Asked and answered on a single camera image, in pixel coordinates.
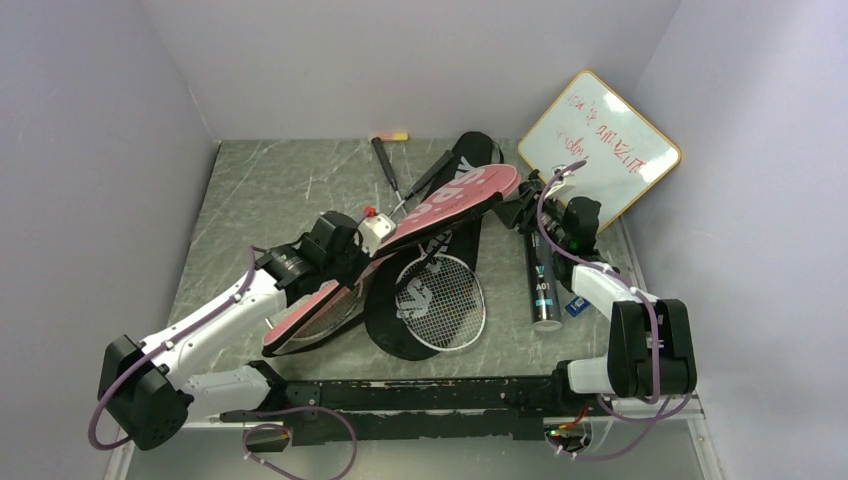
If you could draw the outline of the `black shuttlecock tube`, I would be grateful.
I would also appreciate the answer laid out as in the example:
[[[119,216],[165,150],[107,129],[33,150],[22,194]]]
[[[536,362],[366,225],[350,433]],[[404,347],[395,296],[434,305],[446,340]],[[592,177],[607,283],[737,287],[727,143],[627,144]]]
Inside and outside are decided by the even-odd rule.
[[[554,276],[552,249],[535,231],[524,234],[524,248],[532,328],[537,332],[558,330],[563,326],[563,322]]]

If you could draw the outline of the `pink racket bag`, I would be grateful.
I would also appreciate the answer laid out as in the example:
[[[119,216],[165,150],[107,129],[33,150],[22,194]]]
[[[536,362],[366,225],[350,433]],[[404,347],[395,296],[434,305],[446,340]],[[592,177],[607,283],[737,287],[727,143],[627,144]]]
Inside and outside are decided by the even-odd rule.
[[[308,300],[299,308],[315,303],[323,305],[326,297],[342,287],[353,289],[359,285],[384,257],[423,244],[456,228],[473,215],[485,213],[492,203],[515,192],[520,180],[514,166],[490,164],[450,181],[401,219],[394,235],[381,245],[375,256],[367,255],[364,270],[352,279],[334,279],[317,269],[318,258],[314,254],[319,248],[311,237],[307,238],[306,252],[301,248],[291,249],[286,260],[276,254],[266,254],[262,260],[268,264],[265,269],[279,280],[277,287],[286,292],[288,305],[304,296]],[[283,321],[274,328],[286,330]],[[274,328],[263,338],[262,355],[266,358],[280,356],[291,337],[286,333],[272,333]]]

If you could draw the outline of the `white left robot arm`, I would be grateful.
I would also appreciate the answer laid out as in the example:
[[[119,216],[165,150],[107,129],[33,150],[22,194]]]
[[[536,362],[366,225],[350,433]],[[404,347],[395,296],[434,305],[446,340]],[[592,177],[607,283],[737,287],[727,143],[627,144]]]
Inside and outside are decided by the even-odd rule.
[[[260,323],[326,283],[354,287],[395,236],[388,216],[370,212],[355,220],[328,211],[296,240],[249,249],[245,273],[193,313],[142,340],[121,335],[105,348],[97,404],[87,440],[109,451],[128,442],[156,448],[186,422],[232,410],[262,420],[286,405],[285,381],[263,363],[220,374],[199,366],[241,330]]]

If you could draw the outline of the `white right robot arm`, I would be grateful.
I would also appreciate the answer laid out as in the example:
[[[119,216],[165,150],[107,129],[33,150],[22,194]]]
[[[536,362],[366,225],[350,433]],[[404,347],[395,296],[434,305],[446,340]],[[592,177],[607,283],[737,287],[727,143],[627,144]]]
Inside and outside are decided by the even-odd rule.
[[[558,364],[549,389],[551,405],[571,415],[589,395],[603,407],[613,398],[654,404],[679,396],[688,402],[697,367],[686,305],[639,288],[601,256],[596,248],[600,202],[576,196],[561,205],[554,198],[583,165],[565,166],[550,181],[532,172],[516,199],[495,207],[506,227],[537,236],[549,250],[544,274],[609,323],[605,354]]]

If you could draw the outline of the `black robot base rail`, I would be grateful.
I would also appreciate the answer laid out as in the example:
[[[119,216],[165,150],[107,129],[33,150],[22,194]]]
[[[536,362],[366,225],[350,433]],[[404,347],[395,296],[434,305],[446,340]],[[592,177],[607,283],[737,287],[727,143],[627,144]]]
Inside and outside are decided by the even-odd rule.
[[[414,380],[291,381],[253,410],[220,415],[225,424],[280,421],[297,446],[346,441],[508,437],[540,440],[576,419],[599,416],[592,394],[569,390],[564,373]]]

